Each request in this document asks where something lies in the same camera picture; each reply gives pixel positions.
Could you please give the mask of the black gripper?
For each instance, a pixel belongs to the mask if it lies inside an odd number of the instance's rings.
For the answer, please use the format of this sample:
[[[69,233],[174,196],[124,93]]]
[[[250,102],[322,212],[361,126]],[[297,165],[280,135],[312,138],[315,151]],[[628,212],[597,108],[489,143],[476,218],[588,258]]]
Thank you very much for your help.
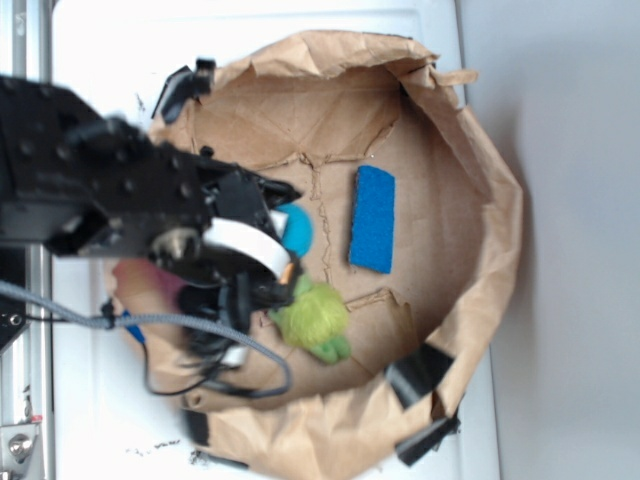
[[[237,164],[153,144],[118,120],[65,131],[59,161],[44,178],[57,199],[45,245],[59,256],[147,257],[189,280],[216,286],[181,287],[181,313],[249,334],[252,314],[293,299],[281,280],[290,268],[271,211],[302,193],[288,182]],[[251,277],[249,271],[257,277]],[[183,368],[233,370],[249,348],[219,334],[186,327]]]

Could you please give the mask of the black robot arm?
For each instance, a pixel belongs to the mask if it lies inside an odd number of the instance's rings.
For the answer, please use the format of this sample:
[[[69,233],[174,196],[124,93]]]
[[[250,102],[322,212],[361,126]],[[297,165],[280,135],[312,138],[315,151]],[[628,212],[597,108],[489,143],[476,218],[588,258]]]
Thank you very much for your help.
[[[247,333],[301,273],[277,230],[299,198],[272,180],[104,118],[74,92],[1,80],[1,240],[58,257],[145,259],[182,279],[181,310]]]

